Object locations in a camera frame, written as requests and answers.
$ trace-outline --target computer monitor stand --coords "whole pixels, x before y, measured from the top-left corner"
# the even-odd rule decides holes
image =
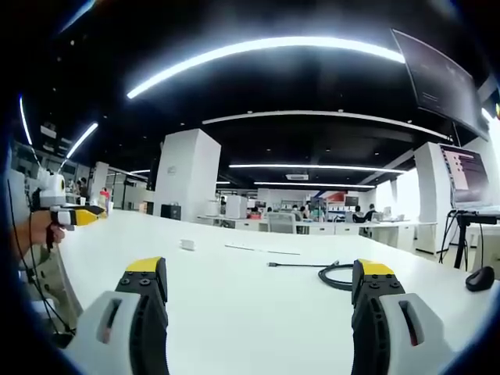
[[[463,249],[465,248],[466,244],[467,227],[471,223],[495,225],[497,223],[498,218],[500,218],[499,215],[486,215],[486,214],[483,215],[480,213],[467,212],[467,211],[457,212],[456,219],[457,223],[459,224],[460,233],[459,233],[459,247],[457,248],[455,257],[455,265],[454,265],[455,268],[460,268],[460,263],[462,262]]]

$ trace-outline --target ceiling vent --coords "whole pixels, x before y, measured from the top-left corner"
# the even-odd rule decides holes
[[[288,180],[291,181],[307,181],[309,180],[308,174],[286,174]]]

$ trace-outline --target hand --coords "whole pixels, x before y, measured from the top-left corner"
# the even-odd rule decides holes
[[[50,211],[37,211],[31,214],[31,244],[32,245],[45,245],[47,242],[47,228],[54,233],[54,242],[60,243],[65,234],[63,230],[55,224],[52,224]],[[14,229],[11,230],[11,243],[14,247],[16,256],[20,256],[20,252],[24,255],[30,248],[30,219],[24,223],[16,226],[16,233]],[[19,240],[19,249],[17,248],[17,240]]]
[[[26,224],[29,230],[29,219],[24,225]],[[60,227],[52,223],[50,211],[36,211],[31,214],[31,241],[33,245],[45,245],[47,243],[48,226],[50,226],[50,230],[54,233],[54,242],[60,244],[65,234]]]

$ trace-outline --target white table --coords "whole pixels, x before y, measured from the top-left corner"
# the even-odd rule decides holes
[[[180,249],[180,239],[195,241],[195,251]],[[177,375],[351,372],[350,293],[323,284],[315,269],[269,268],[268,262],[383,262],[443,319],[455,350],[479,329],[499,289],[495,281],[473,294],[465,289],[465,272],[360,236],[250,232],[128,211],[67,232],[60,251],[84,308],[114,290],[133,261],[166,258],[167,355]],[[349,270],[334,276],[351,280]]]

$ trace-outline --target office chair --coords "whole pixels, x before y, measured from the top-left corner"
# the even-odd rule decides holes
[[[293,213],[268,212],[267,220],[268,232],[297,234]]]

